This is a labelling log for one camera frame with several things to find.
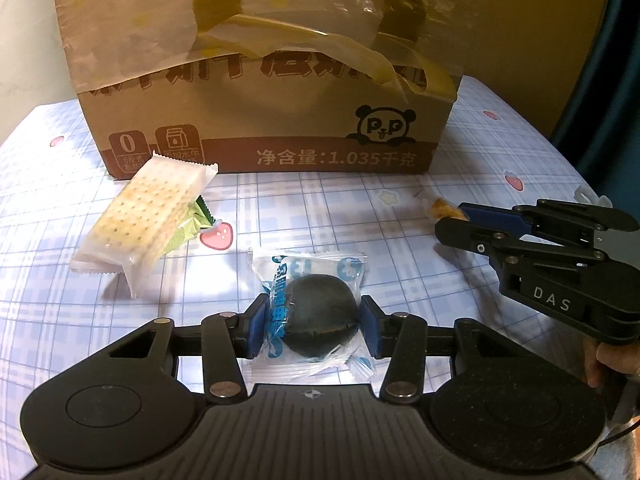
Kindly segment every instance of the green snack wrapper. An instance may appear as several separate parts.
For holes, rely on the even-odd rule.
[[[212,227],[213,222],[214,219],[211,216],[209,209],[204,203],[202,197],[199,196],[196,202],[189,204],[187,214],[182,222],[180,222],[180,225],[178,225],[178,229],[174,233],[174,236],[169,240],[169,243],[164,250],[164,254],[170,253],[183,243],[198,236],[200,229]]]

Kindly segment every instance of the white wall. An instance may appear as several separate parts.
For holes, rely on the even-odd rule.
[[[0,144],[36,106],[75,97],[53,0],[0,0]]]

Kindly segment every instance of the human hand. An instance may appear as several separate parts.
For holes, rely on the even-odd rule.
[[[600,386],[606,378],[606,367],[623,374],[640,374],[640,340],[625,346],[598,343],[585,337],[584,373],[587,384],[592,388]]]

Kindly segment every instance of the table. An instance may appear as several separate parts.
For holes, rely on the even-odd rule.
[[[190,241],[162,259],[131,300],[124,277],[67,265],[125,183],[106,173],[77,101],[36,108],[0,147],[0,479],[33,466],[18,418],[34,387],[153,318],[198,324],[241,312],[261,292],[246,257],[255,246],[361,251],[369,257],[362,293],[386,312],[441,326],[480,319],[581,374],[578,335],[502,297],[486,257],[437,244],[414,200],[427,188],[454,203],[511,207],[573,200],[580,184],[544,137],[465,77],[428,174],[221,174],[203,197],[232,226],[233,245],[216,251]],[[180,366],[179,379],[193,390],[202,389],[199,367],[194,358]],[[426,389],[448,377],[447,359],[428,359]],[[336,368],[318,378],[352,380]]]

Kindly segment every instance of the tablecloth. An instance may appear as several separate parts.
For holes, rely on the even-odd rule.
[[[67,265],[125,183],[106,173],[77,101],[37,107],[0,147],[0,479],[33,466],[19,413],[34,387],[155,317],[198,324],[243,311],[261,292],[246,257],[255,246],[363,252],[362,293],[386,312],[441,326],[473,317],[580,373],[577,334],[502,297],[487,258],[440,246],[414,200],[429,189],[454,203],[511,207],[573,200],[580,184],[527,121],[465,77],[428,174],[220,174],[203,197],[231,226],[231,247],[190,241],[160,261],[132,300],[124,277]],[[447,359],[428,359],[427,390],[448,377]],[[179,379],[202,389],[197,358],[183,359]],[[315,380],[353,377],[333,368]]]

